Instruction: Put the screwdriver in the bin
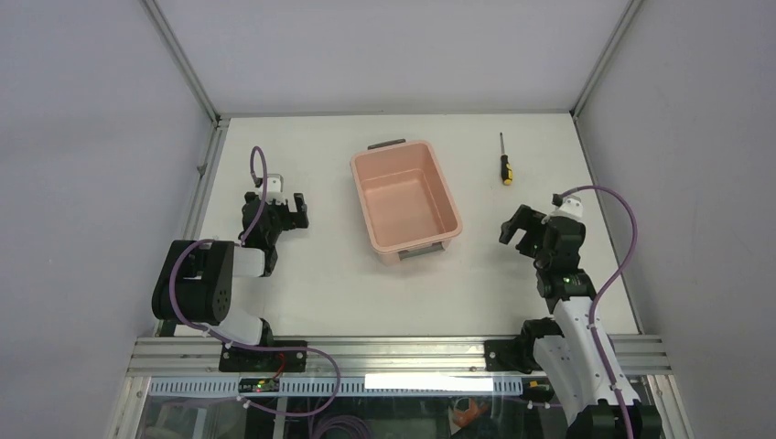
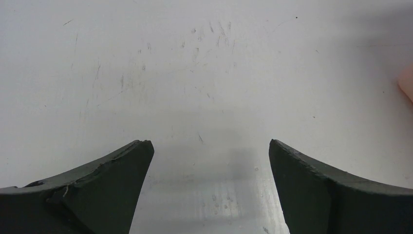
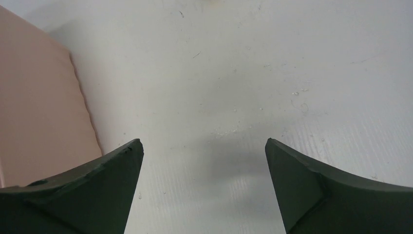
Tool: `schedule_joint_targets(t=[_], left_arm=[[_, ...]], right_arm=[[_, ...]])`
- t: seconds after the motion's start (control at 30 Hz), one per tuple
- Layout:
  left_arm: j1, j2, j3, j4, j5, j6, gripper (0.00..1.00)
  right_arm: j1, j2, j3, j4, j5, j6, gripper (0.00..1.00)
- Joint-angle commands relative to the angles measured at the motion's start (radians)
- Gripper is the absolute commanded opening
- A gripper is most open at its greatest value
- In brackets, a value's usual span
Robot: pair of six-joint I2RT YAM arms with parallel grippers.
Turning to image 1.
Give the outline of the black yellow screwdriver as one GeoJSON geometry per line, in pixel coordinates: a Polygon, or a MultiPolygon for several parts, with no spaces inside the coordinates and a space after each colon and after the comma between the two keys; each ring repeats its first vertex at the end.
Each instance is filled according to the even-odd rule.
{"type": "Polygon", "coordinates": [[[503,133],[500,133],[500,149],[501,149],[501,155],[500,155],[501,182],[505,186],[510,186],[513,181],[513,172],[509,162],[509,157],[505,151],[503,133]]]}

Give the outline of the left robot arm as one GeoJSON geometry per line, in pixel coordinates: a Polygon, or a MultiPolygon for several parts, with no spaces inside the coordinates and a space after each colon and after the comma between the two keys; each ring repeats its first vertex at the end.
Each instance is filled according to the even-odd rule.
{"type": "Polygon", "coordinates": [[[154,316],[196,329],[227,344],[242,345],[240,359],[253,371],[275,361],[275,341],[269,323],[232,303],[237,277],[270,276],[278,260],[276,244],[284,231],[309,227],[304,195],[293,195],[294,208],[280,193],[267,196],[259,220],[244,243],[177,240],[170,244],[151,299],[154,316]]]}

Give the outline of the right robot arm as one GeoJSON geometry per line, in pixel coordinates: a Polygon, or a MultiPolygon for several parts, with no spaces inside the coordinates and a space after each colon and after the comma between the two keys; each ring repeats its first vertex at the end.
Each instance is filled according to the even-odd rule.
{"type": "Polygon", "coordinates": [[[504,370],[544,372],[566,416],[568,438],[658,438],[662,419],[641,401],[618,363],[598,316],[598,295],[581,268],[587,237],[579,200],[568,198],[544,214],[521,205],[501,225],[499,241],[524,235],[517,251],[533,262],[548,317],[527,320],[488,359],[504,370]]]}

